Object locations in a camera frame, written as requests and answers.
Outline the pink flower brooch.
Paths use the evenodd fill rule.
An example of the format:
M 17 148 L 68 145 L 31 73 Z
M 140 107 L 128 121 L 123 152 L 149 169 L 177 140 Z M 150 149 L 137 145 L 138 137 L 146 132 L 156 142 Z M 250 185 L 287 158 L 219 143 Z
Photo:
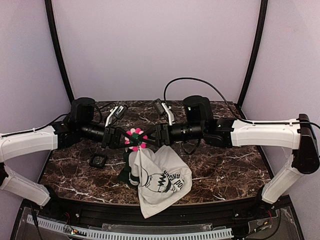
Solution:
M 144 133 L 144 131 L 140 128 L 131 128 L 126 132 L 131 138 L 124 137 L 124 144 L 125 145 L 130 145 L 133 143 L 133 139 L 139 141 L 139 145 L 135 146 L 128 146 L 127 148 L 130 149 L 133 152 L 137 152 L 139 149 L 146 149 L 147 148 L 147 143 L 139 140 L 139 136 Z

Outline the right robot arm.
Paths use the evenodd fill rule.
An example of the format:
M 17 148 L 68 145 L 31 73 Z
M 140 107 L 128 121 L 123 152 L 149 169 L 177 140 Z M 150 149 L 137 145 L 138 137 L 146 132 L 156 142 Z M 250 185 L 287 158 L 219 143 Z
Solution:
M 187 123 L 158 124 L 137 136 L 143 143 L 170 146 L 174 142 L 204 140 L 220 148 L 271 146 L 292 149 L 290 158 L 275 177 L 264 185 L 258 201 L 272 205 L 303 175 L 320 167 L 314 124 L 306 114 L 285 121 L 249 121 L 241 118 L 213 118 L 210 101 L 200 95 L 183 100 Z

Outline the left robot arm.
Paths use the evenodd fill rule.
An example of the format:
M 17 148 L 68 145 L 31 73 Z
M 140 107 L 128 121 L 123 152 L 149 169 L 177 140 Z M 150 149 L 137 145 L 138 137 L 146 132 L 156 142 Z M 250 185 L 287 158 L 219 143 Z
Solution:
M 101 144 L 102 148 L 120 149 L 137 147 L 138 138 L 121 127 L 113 126 L 111 118 L 120 119 L 127 107 L 114 107 L 101 125 L 93 121 L 99 108 L 96 101 L 89 97 L 75 99 L 70 112 L 64 114 L 64 120 L 53 122 L 38 128 L 1 134 L 0 136 L 0 188 L 38 206 L 44 207 L 55 199 L 55 193 L 49 187 L 38 184 L 10 169 L 5 162 L 9 159 L 41 152 L 69 148 L 82 138 Z

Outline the white and green garment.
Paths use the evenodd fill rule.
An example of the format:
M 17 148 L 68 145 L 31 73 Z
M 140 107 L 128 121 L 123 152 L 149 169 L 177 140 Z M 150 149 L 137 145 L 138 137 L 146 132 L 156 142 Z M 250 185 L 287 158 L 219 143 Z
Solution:
M 119 179 L 137 187 L 140 210 L 150 218 L 184 197 L 192 188 L 192 171 L 169 146 L 156 152 L 149 148 L 130 149 L 123 154 L 125 167 Z

